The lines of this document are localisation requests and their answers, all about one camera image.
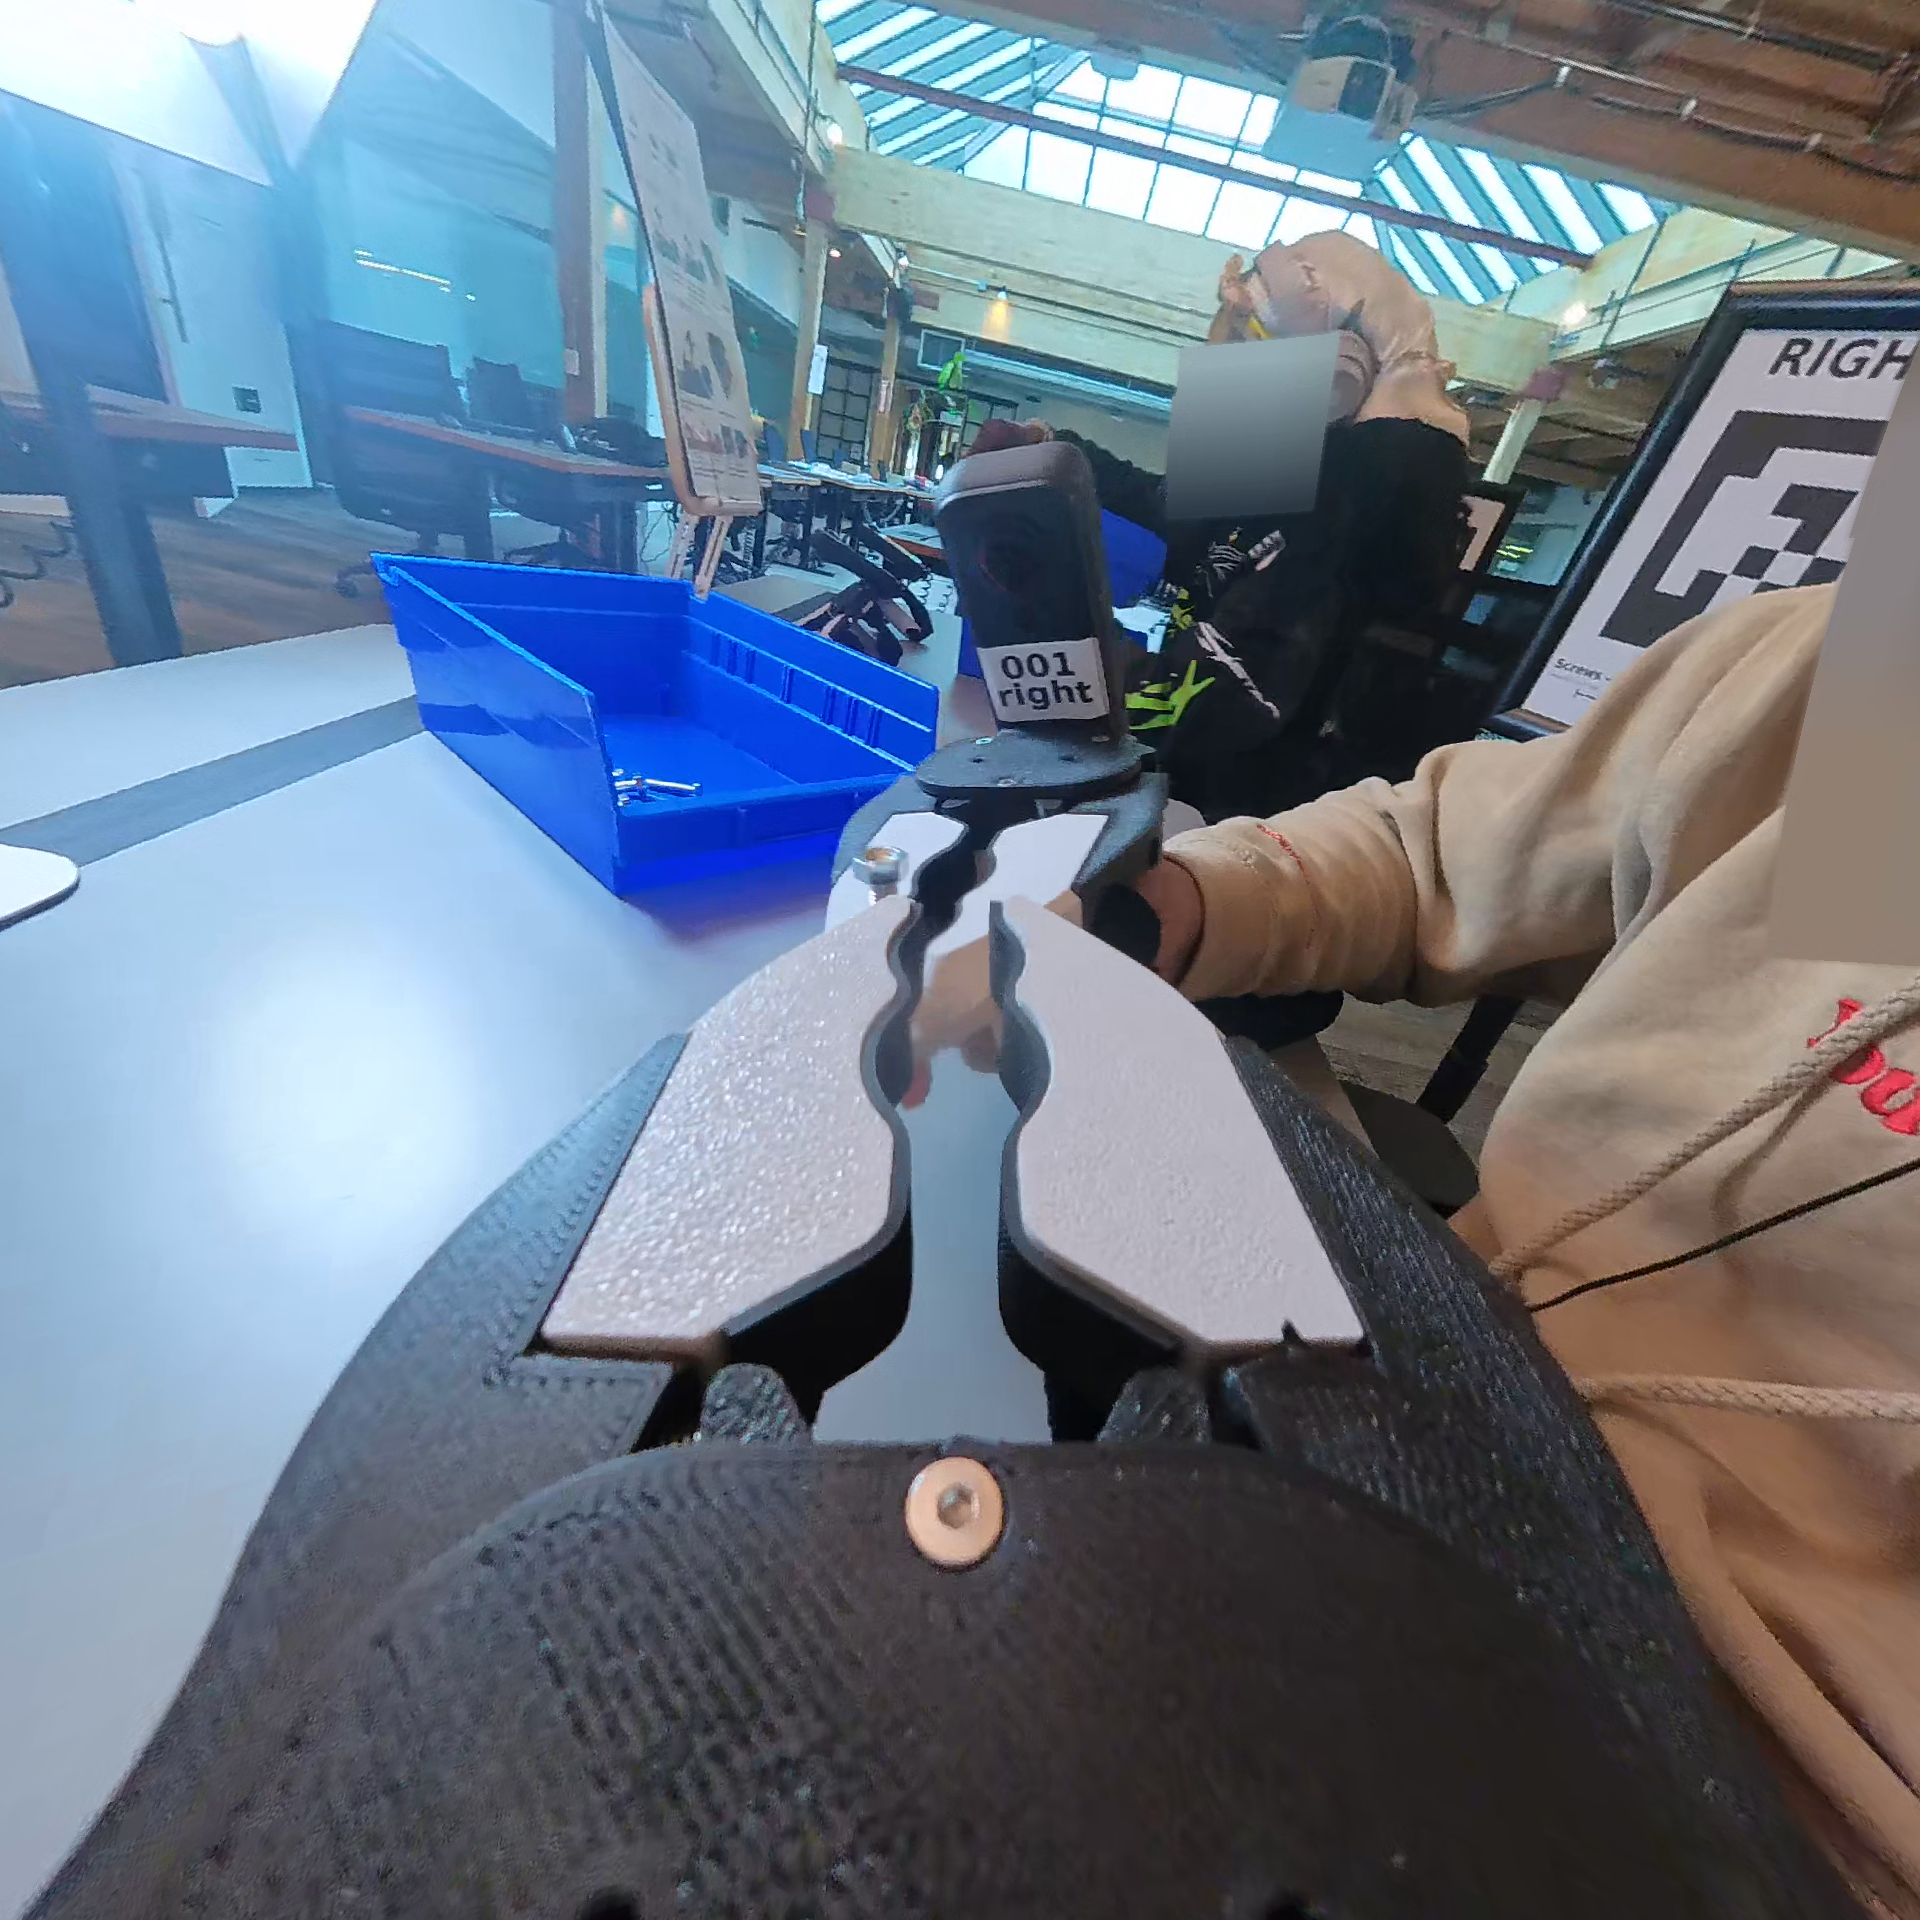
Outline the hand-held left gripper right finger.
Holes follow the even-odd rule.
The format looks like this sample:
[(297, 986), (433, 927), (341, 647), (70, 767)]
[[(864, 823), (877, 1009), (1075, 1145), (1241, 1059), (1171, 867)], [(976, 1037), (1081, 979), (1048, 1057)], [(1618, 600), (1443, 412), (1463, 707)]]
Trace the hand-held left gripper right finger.
[(1342, 1272), (1224, 1038), (1153, 973), (1043, 907), (989, 910), (999, 1312), (1072, 1389), (1209, 1380), (1365, 1340)]

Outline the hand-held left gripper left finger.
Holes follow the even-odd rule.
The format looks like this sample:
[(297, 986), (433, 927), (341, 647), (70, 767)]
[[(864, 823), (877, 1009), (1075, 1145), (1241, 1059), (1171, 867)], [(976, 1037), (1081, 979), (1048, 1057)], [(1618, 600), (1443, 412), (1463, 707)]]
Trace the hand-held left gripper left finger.
[(910, 1296), (905, 917), (788, 950), (685, 1035), (539, 1325), (571, 1359), (851, 1378)]

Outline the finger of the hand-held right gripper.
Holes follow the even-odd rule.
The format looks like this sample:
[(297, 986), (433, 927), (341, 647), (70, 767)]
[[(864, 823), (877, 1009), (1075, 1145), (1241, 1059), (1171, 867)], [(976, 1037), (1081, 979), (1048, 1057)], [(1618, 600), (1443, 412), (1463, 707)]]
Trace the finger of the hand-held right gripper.
[(1102, 812), (1054, 812), (996, 830), (986, 850), (983, 898), (1040, 907), (1072, 898), (1103, 830)]
[[(898, 894), (873, 896), (850, 878), (856, 852), (885, 844), (907, 857)], [(972, 830), (957, 819), (856, 819), (834, 854), (828, 891), (828, 930), (836, 933), (872, 913), (919, 920), (933, 930), (950, 924), (977, 881)]]

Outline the blue plastic bin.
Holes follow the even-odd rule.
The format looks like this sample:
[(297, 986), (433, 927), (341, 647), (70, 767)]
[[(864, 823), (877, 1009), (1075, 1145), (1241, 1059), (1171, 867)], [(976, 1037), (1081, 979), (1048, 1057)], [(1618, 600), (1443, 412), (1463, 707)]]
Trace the blue plastic bin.
[[(428, 734), (616, 896), (834, 852), (942, 697), (725, 595), (376, 555)], [(619, 809), (613, 771), (700, 783)]]

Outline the person's right forearm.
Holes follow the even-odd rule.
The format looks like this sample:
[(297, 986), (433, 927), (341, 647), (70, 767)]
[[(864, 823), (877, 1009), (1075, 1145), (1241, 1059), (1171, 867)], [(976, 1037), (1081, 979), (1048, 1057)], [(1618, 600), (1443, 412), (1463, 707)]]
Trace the person's right forearm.
[(1837, 589), (1641, 650), (1565, 733), (1436, 749), (1271, 819), (1171, 838), (1135, 891), (1190, 1001), (1413, 1005), (1604, 965), (1781, 809)]

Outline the person's right hand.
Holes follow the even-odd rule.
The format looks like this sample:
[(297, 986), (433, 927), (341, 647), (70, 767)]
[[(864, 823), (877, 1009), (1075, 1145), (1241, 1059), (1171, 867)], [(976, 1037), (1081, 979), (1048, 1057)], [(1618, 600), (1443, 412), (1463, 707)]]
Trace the person's right hand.
[(983, 936), (925, 949), (919, 996), (910, 1021), (914, 1074), (905, 1107), (925, 1100), (933, 1066), (955, 1055), (976, 1074), (996, 1074), (1002, 1013), (993, 990), (992, 943)]

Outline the black office chair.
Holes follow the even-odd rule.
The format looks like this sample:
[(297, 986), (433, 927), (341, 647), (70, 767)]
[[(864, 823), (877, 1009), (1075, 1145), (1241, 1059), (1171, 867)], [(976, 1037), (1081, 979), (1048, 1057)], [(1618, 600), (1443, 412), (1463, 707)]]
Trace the black office chair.
[(1347, 996), (1320, 1045), (1380, 1163), (1447, 1218), (1476, 1196), (1491, 1117), (1552, 1021), (1496, 996), (1439, 1009)]

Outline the wooden poster stand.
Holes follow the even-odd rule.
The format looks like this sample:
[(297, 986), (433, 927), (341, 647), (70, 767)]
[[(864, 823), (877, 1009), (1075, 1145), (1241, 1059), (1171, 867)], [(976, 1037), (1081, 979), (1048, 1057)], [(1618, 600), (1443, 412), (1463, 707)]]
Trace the wooden poster stand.
[(693, 123), (607, 24), (597, 26), (597, 78), (650, 261), (641, 327), (659, 394), (667, 477), (681, 511), (667, 555), (678, 578), (700, 529), (692, 573), (711, 592), (727, 534), (761, 512), (756, 419), (721, 245)]

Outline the person's torso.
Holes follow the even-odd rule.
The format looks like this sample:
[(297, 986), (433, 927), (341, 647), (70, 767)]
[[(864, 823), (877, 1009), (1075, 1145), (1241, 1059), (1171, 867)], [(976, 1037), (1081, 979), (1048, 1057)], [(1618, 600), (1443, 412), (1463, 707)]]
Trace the person's torso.
[(1916, 1916), (1916, 982), (1607, 970), (1461, 1236), (1534, 1312), (1800, 1817)]

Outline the black framed sign board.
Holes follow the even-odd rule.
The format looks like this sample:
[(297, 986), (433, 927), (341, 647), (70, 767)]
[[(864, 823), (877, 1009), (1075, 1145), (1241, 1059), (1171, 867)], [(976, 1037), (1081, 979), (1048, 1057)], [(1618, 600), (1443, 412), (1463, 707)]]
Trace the black framed sign board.
[(1764, 283), (1717, 301), (1485, 730), (1565, 733), (1685, 623), (1837, 580), (1916, 345), (1912, 276)]

